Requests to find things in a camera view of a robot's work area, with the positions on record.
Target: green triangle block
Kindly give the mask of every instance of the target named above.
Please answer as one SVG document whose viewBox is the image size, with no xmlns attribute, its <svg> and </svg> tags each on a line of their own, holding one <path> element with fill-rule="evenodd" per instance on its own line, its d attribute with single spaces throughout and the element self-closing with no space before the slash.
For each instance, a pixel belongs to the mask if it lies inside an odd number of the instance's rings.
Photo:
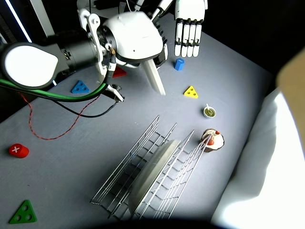
<svg viewBox="0 0 305 229">
<path fill-rule="evenodd" d="M 11 218 L 9 223 L 33 223 L 36 221 L 37 218 L 33 210 L 32 204 L 29 200 L 25 200 L 23 204 L 18 208 L 15 215 Z"/>
</svg>

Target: yellow triangle block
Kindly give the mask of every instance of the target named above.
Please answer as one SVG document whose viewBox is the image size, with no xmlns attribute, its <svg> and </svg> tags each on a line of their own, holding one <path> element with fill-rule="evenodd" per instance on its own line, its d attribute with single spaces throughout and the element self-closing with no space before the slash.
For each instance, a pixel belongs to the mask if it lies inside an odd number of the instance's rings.
<svg viewBox="0 0 305 229">
<path fill-rule="evenodd" d="M 195 91 L 195 88 L 193 86 L 190 86 L 185 92 L 184 96 L 192 97 L 195 99 L 198 99 L 198 93 Z"/>
</svg>

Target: small bowl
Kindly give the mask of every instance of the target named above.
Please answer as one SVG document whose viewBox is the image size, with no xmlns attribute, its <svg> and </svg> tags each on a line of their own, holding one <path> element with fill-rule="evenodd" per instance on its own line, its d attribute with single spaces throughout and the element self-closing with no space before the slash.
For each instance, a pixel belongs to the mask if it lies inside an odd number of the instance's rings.
<svg viewBox="0 0 305 229">
<path fill-rule="evenodd" d="M 215 109 L 212 108 L 211 106 L 209 106 L 209 109 L 213 112 L 213 115 L 212 115 L 212 116 L 207 115 L 206 112 L 208 112 L 208 108 L 207 108 L 207 106 L 206 106 L 206 107 L 204 108 L 204 110 L 203 110 L 204 116 L 205 116 L 206 118 L 214 118 L 214 117 L 216 116 L 216 111 L 215 111 Z"/>
</svg>

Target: blue block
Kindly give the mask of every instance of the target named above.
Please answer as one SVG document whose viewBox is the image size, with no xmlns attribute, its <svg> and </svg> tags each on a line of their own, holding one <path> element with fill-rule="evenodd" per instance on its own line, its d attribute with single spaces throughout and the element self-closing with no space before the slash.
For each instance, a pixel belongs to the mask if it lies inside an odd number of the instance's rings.
<svg viewBox="0 0 305 229">
<path fill-rule="evenodd" d="M 72 93 L 87 93 L 90 92 L 89 88 L 83 83 L 83 81 L 79 80 L 77 84 L 71 90 Z"/>
<path fill-rule="evenodd" d="M 176 60 L 175 69 L 177 71 L 181 71 L 183 69 L 183 67 L 184 67 L 184 59 L 178 58 Z"/>
</svg>

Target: cupcake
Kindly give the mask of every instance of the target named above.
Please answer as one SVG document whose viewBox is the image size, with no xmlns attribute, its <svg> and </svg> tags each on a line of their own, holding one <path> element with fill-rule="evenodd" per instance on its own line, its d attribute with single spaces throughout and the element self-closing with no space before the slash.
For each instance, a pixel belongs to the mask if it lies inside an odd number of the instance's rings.
<svg viewBox="0 0 305 229">
<path fill-rule="evenodd" d="M 224 137 L 221 135 L 219 131 L 214 129 L 207 129 L 203 133 L 200 142 L 202 142 L 209 135 L 212 135 L 212 137 L 210 138 L 208 144 L 206 145 L 206 148 L 204 150 L 205 152 L 208 153 L 214 150 L 218 150 L 224 146 Z"/>
</svg>

